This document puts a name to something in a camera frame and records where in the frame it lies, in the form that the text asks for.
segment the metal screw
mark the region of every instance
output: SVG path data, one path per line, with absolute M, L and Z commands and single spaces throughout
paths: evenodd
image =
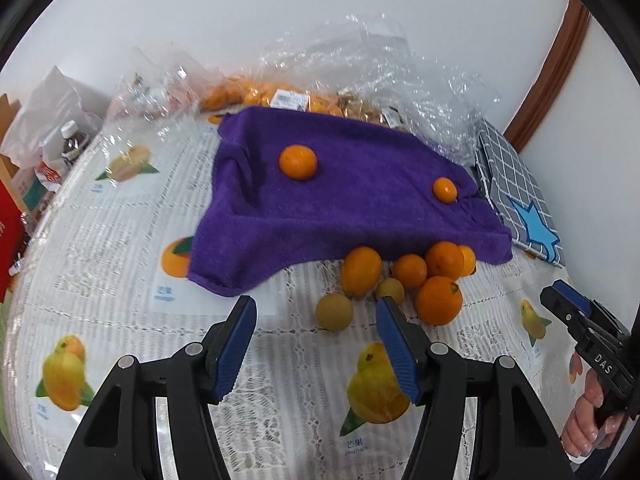
M 122 369 L 129 368 L 135 360 L 130 355 L 123 355 L 120 359 L 118 359 L 118 366 Z
M 187 355 L 198 355 L 202 352 L 202 345 L 200 343 L 190 343 L 184 351 Z
M 449 351 L 449 347 L 444 343 L 433 343 L 431 345 L 431 351 L 436 355 L 444 355 Z
M 500 356 L 498 362 L 502 368 L 513 368 L 516 365 L 516 361 L 508 355 Z

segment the green-brown fruit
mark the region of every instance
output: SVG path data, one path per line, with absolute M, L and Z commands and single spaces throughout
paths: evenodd
M 347 328 L 353 319 L 351 301 L 339 292 L 327 294 L 316 305 L 318 325 L 332 332 Z
M 391 296 L 396 304 L 401 304 L 404 301 L 404 286 L 395 278 L 385 278 L 376 287 L 376 297 L 381 299 L 385 296 Z

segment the blue gripper pad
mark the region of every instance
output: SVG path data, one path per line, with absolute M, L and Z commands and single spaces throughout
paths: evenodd
M 563 280 L 556 280 L 553 288 L 571 301 L 586 317 L 591 315 L 591 303 L 571 285 L 568 285 Z
M 225 322 L 233 322 L 234 325 L 218 357 L 216 384 L 213 388 L 213 394 L 218 402 L 234 388 L 236 379 L 238 378 L 238 372 L 240 371 L 244 355 L 246 354 L 246 349 L 254 334 L 258 317 L 257 308 L 253 298 L 249 298 L 248 296 L 244 298 L 248 298 L 248 301 L 235 318 L 235 322 L 233 322 L 234 311 L 231 312 Z
M 376 325 L 380 339 L 382 339 L 382 343 L 385 346 L 386 354 L 389 356 L 396 374 L 400 390 L 411 399 L 412 403 L 419 402 L 421 393 L 418 386 L 416 360 L 402 333 L 402 329 L 391 312 L 391 308 L 386 304 L 385 298 L 378 300 L 376 303 Z

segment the white wall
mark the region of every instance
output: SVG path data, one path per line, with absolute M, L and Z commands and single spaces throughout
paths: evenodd
M 640 301 L 640 87 L 595 20 L 522 156 L 576 287 L 630 328 Z
M 204 64 L 235 70 L 287 29 L 385 12 L 403 23 L 419 53 L 481 73 L 502 95 L 488 117 L 504 128 L 545 59 L 566 1 L 55 0 L 0 73 L 0 91 L 24 100 L 57 64 L 106 101 L 129 71 L 132 46 L 173 43 Z

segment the finger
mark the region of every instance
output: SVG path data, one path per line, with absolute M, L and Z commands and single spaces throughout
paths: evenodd
M 624 413 L 617 413 L 616 415 L 611 415 L 604 423 L 604 431 L 605 433 L 616 433 L 618 428 L 620 427 L 620 423 L 624 418 Z
M 620 424 L 624 419 L 625 414 L 619 413 L 617 415 L 610 416 L 604 425 L 604 431 L 607 433 L 607 436 L 598 446 L 598 449 L 607 449 L 607 447 L 611 446 L 613 443 L 616 434 L 618 433 L 618 429 L 620 428 Z
M 562 431 L 562 435 L 561 435 L 560 439 L 562 440 L 562 447 L 564 447 L 564 450 L 568 454 L 570 454 L 574 458 L 578 458 L 580 456 L 580 450 L 577 447 L 575 447 L 575 444 L 569 438 L 569 434 L 567 433 L 566 426 L 564 427 L 564 430 Z
M 593 418 L 593 405 L 584 396 L 580 396 L 575 401 L 574 412 L 580 432 L 589 442 L 594 442 L 598 437 L 598 428 Z
M 591 442 L 582 434 L 578 421 L 575 418 L 575 410 L 571 413 L 571 417 L 566 422 L 566 431 L 569 438 L 574 443 L 581 453 L 588 453 L 591 450 Z
M 611 444 L 613 444 L 613 439 L 616 437 L 615 433 L 608 434 L 606 438 L 598 444 L 598 449 L 607 449 Z
M 598 374 L 593 368 L 587 372 L 584 379 L 584 398 L 596 408 L 602 406 L 604 401 L 604 392 L 598 381 Z

